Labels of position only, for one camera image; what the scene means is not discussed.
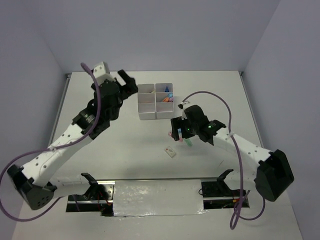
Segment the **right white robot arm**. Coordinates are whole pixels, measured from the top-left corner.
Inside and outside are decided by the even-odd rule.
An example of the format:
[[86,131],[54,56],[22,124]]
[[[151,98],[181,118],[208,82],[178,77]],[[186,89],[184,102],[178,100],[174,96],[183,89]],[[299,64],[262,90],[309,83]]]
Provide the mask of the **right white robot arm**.
[[184,109],[182,116],[172,118],[170,123],[171,137],[175,141],[197,136],[204,143],[240,156],[253,168],[255,188],[267,201],[275,202],[295,180],[283,151],[262,148],[232,133],[224,123],[209,120],[198,105]]

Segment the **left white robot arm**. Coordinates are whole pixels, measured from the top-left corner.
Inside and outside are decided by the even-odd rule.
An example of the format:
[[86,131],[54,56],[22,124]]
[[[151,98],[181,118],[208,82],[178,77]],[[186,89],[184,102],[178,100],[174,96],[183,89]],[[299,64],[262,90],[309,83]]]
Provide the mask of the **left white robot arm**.
[[24,165],[13,164],[8,168],[7,174],[15,189],[32,210],[39,210],[52,199],[68,195],[82,195],[88,200],[98,194],[108,196],[105,188],[87,172],[63,180],[53,176],[75,153],[109,128],[110,122],[118,119],[124,100],[138,92],[133,77],[123,69],[117,73],[125,85],[104,73],[99,87],[91,86],[94,98],[55,142]]

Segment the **white eraser box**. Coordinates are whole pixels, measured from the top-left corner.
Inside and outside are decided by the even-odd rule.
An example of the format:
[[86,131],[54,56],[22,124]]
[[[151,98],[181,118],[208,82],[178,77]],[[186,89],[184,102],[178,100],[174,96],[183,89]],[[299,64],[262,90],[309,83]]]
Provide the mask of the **white eraser box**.
[[177,155],[177,153],[170,146],[166,147],[164,150],[171,158],[174,158]]

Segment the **green correction tape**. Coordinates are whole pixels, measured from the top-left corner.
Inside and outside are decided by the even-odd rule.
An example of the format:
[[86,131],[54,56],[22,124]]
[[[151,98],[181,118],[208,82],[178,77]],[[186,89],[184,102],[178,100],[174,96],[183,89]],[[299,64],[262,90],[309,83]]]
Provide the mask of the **green correction tape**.
[[185,139],[185,142],[186,142],[186,144],[189,146],[189,147],[192,147],[193,146],[193,144],[192,144],[192,142],[191,142],[191,140],[190,139]]

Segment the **blue correction tape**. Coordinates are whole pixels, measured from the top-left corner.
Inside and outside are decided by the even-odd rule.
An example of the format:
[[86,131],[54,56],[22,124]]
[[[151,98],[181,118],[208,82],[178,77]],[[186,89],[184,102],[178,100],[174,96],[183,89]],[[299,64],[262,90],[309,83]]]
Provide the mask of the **blue correction tape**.
[[178,129],[178,136],[179,136],[179,139],[182,139],[182,132],[181,132],[181,128]]

